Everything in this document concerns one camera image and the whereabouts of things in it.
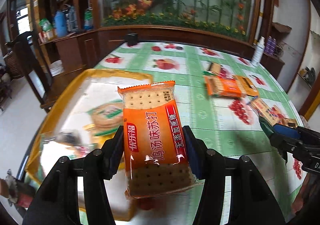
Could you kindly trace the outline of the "blue Hokkaido cracker pack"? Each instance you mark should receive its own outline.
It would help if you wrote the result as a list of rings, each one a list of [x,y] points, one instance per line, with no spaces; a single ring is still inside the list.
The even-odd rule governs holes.
[[[253,98],[248,105],[255,111],[259,117],[264,118],[270,125],[280,123],[280,118],[261,98]]]

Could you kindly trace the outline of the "orange chicken soup cracker pack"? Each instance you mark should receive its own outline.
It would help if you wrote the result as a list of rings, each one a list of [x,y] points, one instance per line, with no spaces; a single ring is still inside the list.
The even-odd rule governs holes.
[[[197,185],[174,96],[175,81],[118,88],[123,100],[127,196],[155,197]]]

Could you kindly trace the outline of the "orange pack near table edge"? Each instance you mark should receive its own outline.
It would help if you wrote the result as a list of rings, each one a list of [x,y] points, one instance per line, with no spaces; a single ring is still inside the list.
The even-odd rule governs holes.
[[[296,128],[298,126],[298,123],[295,119],[291,118],[282,118],[281,124],[287,127]]]

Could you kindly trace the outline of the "orange pack barcode side up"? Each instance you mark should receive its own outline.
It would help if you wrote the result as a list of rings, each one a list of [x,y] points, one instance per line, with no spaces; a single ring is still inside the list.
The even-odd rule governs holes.
[[[247,96],[252,96],[252,97],[258,97],[259,96],[259,91],[258,89],[253,85],[251,80],[247,77],[240,76],[240,75],[234,75],[234,79],[240,82],[242,87],[244,88],[245,94]]]

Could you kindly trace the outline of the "fruit pattern green tablecloth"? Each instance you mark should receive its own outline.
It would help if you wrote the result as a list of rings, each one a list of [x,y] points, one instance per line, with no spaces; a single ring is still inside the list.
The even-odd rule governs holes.
[[[288,220],[306,174],[292,157],[284,161],[272,148],[250,107],[243,105],[234,112],[230,109],[232,99],[207,95],[203,72],[211,62],[220,64],[228,74],[248,77],[268,106],[277,107],[287,118],[299,118],[287,94],[263,66],[253,67],[246,59],[215,50],[163,42],[145,42],[135,47],[124,44],[93,66],[148,73],[156,82],[174,80],[182,124],[189,125],[207,147],[224,156],[248,155]]]

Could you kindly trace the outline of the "yellow snack tray box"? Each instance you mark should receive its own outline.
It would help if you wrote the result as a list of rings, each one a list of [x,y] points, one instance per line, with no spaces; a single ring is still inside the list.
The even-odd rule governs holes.
[[[115,69],[82,72],[63,91],[40,127],[25,167],[25,181],[39,189],[60,157],[77,159],[101,148],[114,137],[122,117],[112,117],[111,126],[105,129],[93,121],[93,110],[104,104],[120,108],[119,87],[152,82],[153,77],[146,73]]]

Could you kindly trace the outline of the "purple bottles pair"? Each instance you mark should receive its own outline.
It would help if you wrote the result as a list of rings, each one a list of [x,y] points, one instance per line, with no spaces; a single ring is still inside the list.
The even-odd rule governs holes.
[[[264,52],[266,54],[269,54],[269,55],[273,55],[274,54],[274,51],[276,49],[276,40],[275,38],[273,38],[272,36],[269,36],[268,37],[268,40],[267,40],[267,43],[265,45],[265,50]]]

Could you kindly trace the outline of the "white spray bottle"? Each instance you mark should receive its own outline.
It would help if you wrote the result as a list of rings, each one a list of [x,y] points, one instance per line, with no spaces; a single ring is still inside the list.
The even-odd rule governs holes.
[[[255,51],[251,60],[251,64],[254,67],[257,67],[261,61],[261,58],[263,56],[264,53],[264,49],[265,49],[265,38],[263,36],[260,37],[256,47],[255,47]]]

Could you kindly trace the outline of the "green edged cracker pack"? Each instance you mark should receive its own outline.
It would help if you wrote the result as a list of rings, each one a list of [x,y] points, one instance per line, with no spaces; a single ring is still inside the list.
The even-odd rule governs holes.
[[[216,75],[219,76],[221,72],[221,65],[215,62],[210,62],[204,70],[204,75]]]

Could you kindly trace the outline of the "dark wooden chair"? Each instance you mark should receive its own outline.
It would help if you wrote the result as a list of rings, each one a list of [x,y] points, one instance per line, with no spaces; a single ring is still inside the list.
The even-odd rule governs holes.
[[[80,67],[70,72],[63,72],[53,76],[48,64],[45,63],[44,66],[41,66],[40,62],[32,52],[28,42],[28,37],[30,36],[34,36],[33,32],[26,31],[22,34],[19,34],[16,36],[15,40],[7,42],[5,45],[12,49],[23,75],[25,76],[28,84],[31,86],[36,98],[40,102],[40,108],[46,112],[49,112],[63,91],[73,81],[73,79],[75,79],[84,71],[84,68]],[[35,84],[29,77],[29,73],[31,72],[34,72],[39,78],[44,89],[43,95],[40,95],[39,91],[35,87]]]

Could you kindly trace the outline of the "small black box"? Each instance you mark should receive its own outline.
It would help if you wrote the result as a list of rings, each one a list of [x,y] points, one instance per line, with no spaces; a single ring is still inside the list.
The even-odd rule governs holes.
[[[125,41],[128,46],[136,46],[138,44],[138,34],[137,33],[128,33],[125,36]]]

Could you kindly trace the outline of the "blue water bottle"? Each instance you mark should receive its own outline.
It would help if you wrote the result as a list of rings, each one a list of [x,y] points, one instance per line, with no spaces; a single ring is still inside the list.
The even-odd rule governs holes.
[[[67,22],[64,12],[58,10],[54,16],[56,34],[59,38],[67,35]]]

